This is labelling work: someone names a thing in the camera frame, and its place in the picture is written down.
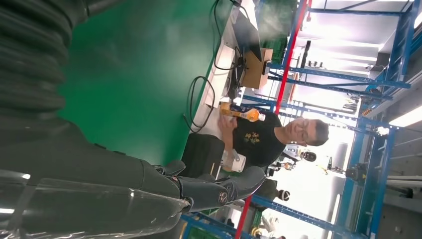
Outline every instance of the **red metal pole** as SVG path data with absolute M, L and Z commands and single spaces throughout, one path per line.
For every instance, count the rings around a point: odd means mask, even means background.
M 308 0 L 308 7 L 311 8 L 312 7 L 312 0 Z M 311 12 L 308 12 L 308 17 L 306 19 L 307 21 L 311 20 Z
M 301 8 L 301 11 L 299 12 L 298 25 L 296 26 L 295 32 L 293 33 L 293 36 L 290 39 L 292 41 L 292 47 L 290 48 L 290 51 L 287 53 L 288 55 L 287 55 L 287 60 L 286 60 L 286 66 L 284 68 L 283 77 L 281 81 L 281 87 L 280 87 L 280 91 L 278 92 L 278 97 L 277 97 L 276 110 L 275 110 L 276 114 L 278 114 L 278 112 L 280 111 L 281 100 L 283 98 L 284 89 L 287 83 L 287 74 L 289 73 L 290 61 L 292 60 L 293 49 L 295 48 L 296 38 L 298 37 L 299 29 L 301 28 L 306 10 L 307 10 L 306 6 L 303 6 Z
M 239 224 L 237 225 L 236 234 L 234 235 L 234 239 L 240 239 L 242 235 L 243 225 L 245 224 L 246 215 L 248 214 L 250 202 L 252 200 L 252 195 L 249 196 L 245 201 L 245 206 L 243 207 L 242 214 L 240 215 Z

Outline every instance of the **blue metal frame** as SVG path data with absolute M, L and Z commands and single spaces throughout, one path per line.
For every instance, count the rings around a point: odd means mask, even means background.
M 259 102 L 259 103 L 265 103 L 268 106 L 274 104 L 274 101 L 265 100 L 265 99 L 261 99 L 261 98 L 257 98 L 257 97 L 253 97 L 253 96 L 243 96 L 243 99 L 249 100 L 249 101 L 255 101 L 255 102 Z M 380 122 L 380 121 L 372 120 L 372 119 L 369 119 L 369 118 L 366 118 L 366 117 L 355 118 L 355 117 L 338 115 L 338 114 L 335 114 L 335 113 L 326 113 L 326 112 L 322 112 L 322 111 L 318 111 L 318 110 L 314 110 L 314 109 L 309 109 L 309 108 L 305 108 L 305 107 L 294 106 L 294 105 L 287 104 L 287 103 L 281 103 L 281 107 L 290 108 L 290 109 L 294 109 L 294 110 L 297 110 L 297 111 L 307 111 L 307 112 L 318 113 L 318 114 L 325 115 L 325 116 L 330 117 L 330 118 L 346 118 L 346 119 L 350 119 L 350 120 L 356 121 L 356 122 L 361 123 L 361 124 L 370 124 L 370 125 L 373 125 L 373 126 L 382 126 L 382 127 L 390 128 L 390 129 L 394 129 L 394 130 L 400 129 L 399 127 L 390 125 L 386 122 Z
M 356 10 L 340 10 L 340 9 L 319 9 L 310 8 L 309 12 L 314 13 L 330 13 L 330 14 L 353 14 L 353 15 L 375 15 L 375 16 L 400 16 L 402 12 L 393 11 L 356 11 Z
M 271 69 L 282 70 L 282 66 L 278 64 L 267 64 L 268 67 Z M 411 85 L 404 82 L 389 82 L 389 81 L 382 81 L 382 80 L 374 80 L 367 77 L 360 77 L 360 76 L 351 76 L 346 74 L 334 73 L 334 72 L 327 72 L 323 70 L 314 70 L 314 69 L 307 69 L 307 68 L 295 68 L 290 67 L 289 71 L 303 73 L 303 74 L 310 74 L 316 76 L 326 76 L 338 79 L 345 79 L 351 81 L 358 81 L 358 82 L 365 82 L 367 85 L 378 85 L 378 86 L 392 86 L 392 87 L 399 87 L 399 88 L 410 88 Z M 275 72 L 270 72 L 270 74 L 274 74 L 275 76 L 279 76 Z
M 289 215 L 291 217 L 294 217 L 296 219 L 305 221 L 307 223 L 310 223 L 312 225 L 315 225 L 317 227 L 320 227 L 322 229 L 325 230 L 329 230 L 332 231 L 334 234 L 349 238 L 349 239 L 366 239 L 365 236 L 361 235 L 361 234 L 356 234 L 351 232 L 350 230 L 348 230 L 345 227 L 341 227 L 341 226 L 337 226 L 334 224 L 331 224 L 325 220 L 321 220 L 318 219 L 316 217 L 310 216 L 308 214 L 305 213 L 301 213 L 297 210 L 291 209 L 289 207 L 286 207 L 284 205 L 272 202 L 272 201 L 268 201 L 265 198 L 261 198 L 259 196 L 254 195 L 252 197 L 252 202 L 258 205 L 261 205 L 263 207 L 275 210 L 277 212 Z
M 371 222 L 371 233 L 378 234 L 378 229 L 381 221 L 382 206 L 384 204 L 384 195 L 387 188 L 387 178 L 390 172 L 391 156 L 393 154 L 395 131 L 391 131 L 386 142 L 386 149 L 382 156 L 382 172 L 379 179 L 379 191 L 375 201 L 374 213 Z
M 280 80 L 280 78 L 278 78 L 278 77 L 271 77 L 271 76 L 269 76 L 268 79 Z M 391 96 L 377 95 L 377 94 L 370 93 L 370 92 L 367 92 L 367 91 L 357 91 L 357 90 L 350 90 L 350 89 L 345 89 L 345 88 L 340 88 L 340 87 L 325 86 L 323 84 L 304 82 L 304 81 L 296 81 L 296 80 L 293 80 L 293 79 L 287 79 L 287 82 L 291 83 L 291 84 L 300 85 L 300 86 L 308 86 L 308 87 L 320 88 L 320 89 L 325 89 L 325 90 L 330 90 L 330 91 L 349 93 L 349 94 L 354 94 L 354 95 L 357 95 L 357 96 L 365 96 L 365 97 L 370 97 L 370 98 L 374 98 L 374 99 L 381 99 L 381 100 L 392 100 L 393 99 L 393 97 L 391 97 Z
M 412 50 L 412 39 L 415 32 L 414 22 L 418 14 L 419 4 L 420 0 L 415 0 L 412 6 L 399 18 L 386 81 L 398 82 L 404 80 Z M 395 90 L 395 88 L 389 87 L 385 89 L 383 94 L 390 95 Z
M 359 123 L 357 127 L 362 128 L 362 129 L 366 128 L 365 125 L 361 123 Z M 364 137 L 365 137 L 365 134 L 363 133 L 357 132 L 355 134 L 355 139 L 353 141 L 353 149 L 351 151 L 348 166 L 356 165 L 357 163 L 359 163 L 360 155 L 362 153 Z M 354 182 L 351 179 L 346 179 L 343 195 L 342 195 L 341 202 L 338 209 L 337 225 L 346 226 L 347 215 L 349 213 L 349 206 L 350 206 L 352 193 L 353 193 L 353 187 L 354 187 Z

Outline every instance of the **green floor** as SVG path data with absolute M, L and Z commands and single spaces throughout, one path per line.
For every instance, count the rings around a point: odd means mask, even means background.
M 221 2 L 220 25 L 231 9 Z M 215 52 L 213 4 L 128 0 L 79 26 L 60 89 L 67 100 L 61 116 L 110 150 L 153 164 L 180 159 L 189 87 L 208 75 Z

